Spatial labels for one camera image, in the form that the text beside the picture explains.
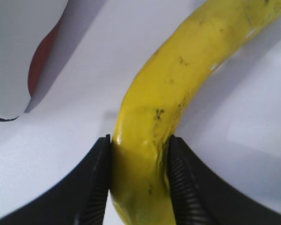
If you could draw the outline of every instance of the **banana peel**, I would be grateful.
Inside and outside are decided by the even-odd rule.
[[[208,0],[156,51],[122,102],[111,194],[127,225],[172,225],[169,138],[204,81],[281,16],[281,0]]]

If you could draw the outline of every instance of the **white background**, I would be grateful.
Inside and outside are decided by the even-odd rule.
[[[134,76],[202,2],[69,1],[31,112],[0,123],[0,217],[113,133]],[[207,81],[177,135],[230,184],[281,212],[281,19]],[[122,224],[110,201],[104,224]]]

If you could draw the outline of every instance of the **banana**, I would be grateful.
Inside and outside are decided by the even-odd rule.
[[[111,194],[125,224],[175,224],[169,137],[210,74],[280,15],[281,0],[208,0],[137,74],[112,139]]]

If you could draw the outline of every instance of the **white surface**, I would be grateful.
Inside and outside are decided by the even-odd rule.
[[[0,118],[22,114],[30,101],[28,72],[67,0],[0,0]]]
[[[70,0],[34,109],[0,123],[0,217],[112,134],[138,70],[202,2]],[[281,19],[204,85],[177,134],[229,183],[281,211]],[[110,200],[104,224],[122,224]]]

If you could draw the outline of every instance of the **red stripe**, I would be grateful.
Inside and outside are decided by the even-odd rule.
[[[50,31],[50,33],[42,40],[36,52],[34,53],[28,75],[28,90],[30,96],[34,95],[34,92],[37,88],[37,83],[39,81],[39,78],[41,77],[42,71],[46,65],[51,49],[57,37],[61,25],[61,19]]]

